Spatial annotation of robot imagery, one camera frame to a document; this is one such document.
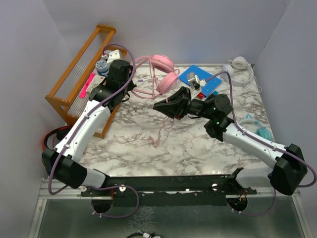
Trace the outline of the pink cat-ear headphones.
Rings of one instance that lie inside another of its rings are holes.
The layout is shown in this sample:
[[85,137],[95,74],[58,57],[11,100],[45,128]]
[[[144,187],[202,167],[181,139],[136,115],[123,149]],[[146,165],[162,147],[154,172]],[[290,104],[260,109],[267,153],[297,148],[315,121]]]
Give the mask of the pink cat-ear headphones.
[[[167,102],[167,92],[169,92],[178,80],[180,70],[175,69],[175,64],[170,58],[164,55],[141,56],[135,59],[135,68],[138,69],[143,64],[148,63],[152,82],[152,91],[142,91],[134,88],[132,94],[140,99],[154,100],[157,97],[165,97]],[[165,77],[159,80],[156,70],[165,73]]]

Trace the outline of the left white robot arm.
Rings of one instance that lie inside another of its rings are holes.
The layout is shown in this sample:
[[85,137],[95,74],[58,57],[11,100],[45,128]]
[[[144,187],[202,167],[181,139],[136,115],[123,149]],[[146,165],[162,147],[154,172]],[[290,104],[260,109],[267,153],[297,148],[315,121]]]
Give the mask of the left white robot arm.
[[109,191],[107,175],[80,165],[83,152],[103,121],[109,119],[111,112],[119,105],[126,93],[133,89],[132,78],[135,63],[122,59],[114,60],[109,67],[103,84],[95,87],[85,108],[68,134],[53,148],[46,148],[42,159],[49,180],[56,179],[71,188],[92,187],[97,195]]

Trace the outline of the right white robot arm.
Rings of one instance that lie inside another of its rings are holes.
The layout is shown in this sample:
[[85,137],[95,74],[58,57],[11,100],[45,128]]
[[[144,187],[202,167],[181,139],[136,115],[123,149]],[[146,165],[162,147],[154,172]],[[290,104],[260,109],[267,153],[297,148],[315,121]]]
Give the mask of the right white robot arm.
[[239,147],[265,164],[257,169],[238,169],[227,182],[231,193],[238,194],[249,187],[272,186],[284,195],[292,195],[308,172],[297,145],[284,146],[264,139],[229,118],[233,108],[226,94],[211,95],[201,101],[191,98],[189,88],[181,87],[168,99],[155,103],[153,109],[171,119],[186,115],[205,118],[208,122],[204,128],[211,138]]

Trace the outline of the teal cat-ear headphones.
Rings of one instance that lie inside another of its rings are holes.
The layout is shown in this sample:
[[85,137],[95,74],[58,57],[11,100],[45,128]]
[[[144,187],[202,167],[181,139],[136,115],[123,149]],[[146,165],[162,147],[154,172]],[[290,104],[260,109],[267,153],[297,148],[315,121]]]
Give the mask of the teal cat-ear headphones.
[[254,125],[257,127],[256,131],[254,134],[269,140],[273,141],[273,134],[269,128],[267,128],[264,124],[262,124],[260,121],[256,120],[253,116],[250,114],[247,114],[245,118],[241,121],[239,121],[239,124],[241,126],[249,124],[249,125]]

